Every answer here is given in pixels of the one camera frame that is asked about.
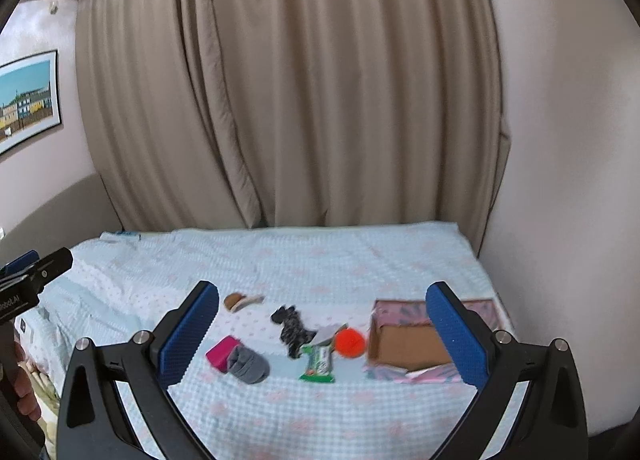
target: red ball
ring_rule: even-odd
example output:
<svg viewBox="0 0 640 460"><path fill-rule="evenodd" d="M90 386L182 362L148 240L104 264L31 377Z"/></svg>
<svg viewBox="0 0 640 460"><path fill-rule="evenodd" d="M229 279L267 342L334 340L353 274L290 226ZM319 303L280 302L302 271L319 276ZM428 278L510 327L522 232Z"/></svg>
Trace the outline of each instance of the red ball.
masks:
<svg viewBox="0 0 640 460"><path fill-rule="evenodd" d="M345 328L335 335L334 348L342 357L353 359L364 354L367 341L356 329Z"/></svg>

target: bed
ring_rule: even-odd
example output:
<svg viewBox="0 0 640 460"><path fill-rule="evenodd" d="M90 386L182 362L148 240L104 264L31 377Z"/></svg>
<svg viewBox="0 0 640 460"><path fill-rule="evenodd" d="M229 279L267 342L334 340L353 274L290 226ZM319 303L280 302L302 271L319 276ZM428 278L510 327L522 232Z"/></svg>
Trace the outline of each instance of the bed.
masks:
<svg viewBox="0 0 640 460"><path fill-rule="evenodd" d="M280 305L295 305L307 328L348 323L366 332L376 298L422 299L433 281L446 280L461 299L494 299L513 331L468 242L449 223L106 232L72 252L72 270L16 320L28 353L59 393L77 339L112 344L152 329L199 280L217 285L221 297L266 296L262 305L235 314L221 307L184 379L169 389L218 460L429 458L475 393L455 379L369 379L364 358L336 358L335 384L298 380L305 359L286 357L280 327L270 321ZM267 380L250 386L209 366L204 354L228 334L267 358ZM121 393L144 449L162 458L128 387ZM521 386L484 458L500 449L523 395Z"/></svg>

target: gray slipper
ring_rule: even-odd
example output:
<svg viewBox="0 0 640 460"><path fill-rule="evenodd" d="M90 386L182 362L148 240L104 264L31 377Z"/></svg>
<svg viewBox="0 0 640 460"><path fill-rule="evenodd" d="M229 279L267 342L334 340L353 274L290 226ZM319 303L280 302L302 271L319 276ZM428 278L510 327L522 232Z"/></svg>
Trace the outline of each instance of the gray slipper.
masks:
<svg viewBox="0 0 640 460"><path fill-rule="evenodd" d="M269 376L267 359L243 345L238 345L231 351L226 360L226 368L229 373L247 384L261 382Z"/></svg>

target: finger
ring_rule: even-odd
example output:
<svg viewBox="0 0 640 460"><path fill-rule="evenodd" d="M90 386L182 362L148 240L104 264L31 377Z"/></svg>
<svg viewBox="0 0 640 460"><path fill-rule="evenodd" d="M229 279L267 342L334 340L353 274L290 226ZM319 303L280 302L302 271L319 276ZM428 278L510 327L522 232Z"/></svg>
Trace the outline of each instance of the finger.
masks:
<svg viewBox="0 0 640 460"><path fill-rule="evenodd" d="M33 413L38 407L38 400L33 393L29 393L18 401L18 411L27 416Z"/></svg>
<svg viewBox="0 0 640 460"><path fill-rule="evenodd" d="M42 416L42 410L40 409L39 406L35 410L31 411L31 413L29 414L29 418L33 422L39 421L41 416Z"/></svg>
<svg viewBox="0 0 640 460"><path fill-rule="evenodd" d="M23 398L24 396L27 396L29 393L33 392L29 376L27 375L27 372L25 372L22 368L18 368L18 374L14 380L14 390L20 398Z"/></svg>
<svg viewBox="0 0 640 460"><path fill-rule="evenodd" d="M20 363L21 361L24 361L24 358L26 357L24 354L24 348L22 348L22 346L20 346L20 343L18 343L17 341L14 341L15 344L15 358L17 359L18 363Z"/></svg>

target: picture frame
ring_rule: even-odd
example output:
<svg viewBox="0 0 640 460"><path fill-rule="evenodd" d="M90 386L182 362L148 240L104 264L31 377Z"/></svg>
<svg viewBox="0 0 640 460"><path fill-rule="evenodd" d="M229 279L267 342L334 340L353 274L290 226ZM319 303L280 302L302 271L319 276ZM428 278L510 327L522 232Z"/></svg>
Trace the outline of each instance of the picture frame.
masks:
<svg viewBox="0 0 640 460"><path fill-rule="evenodd" d="M0 66L0 158L61 124L57 50Z"/></svg>

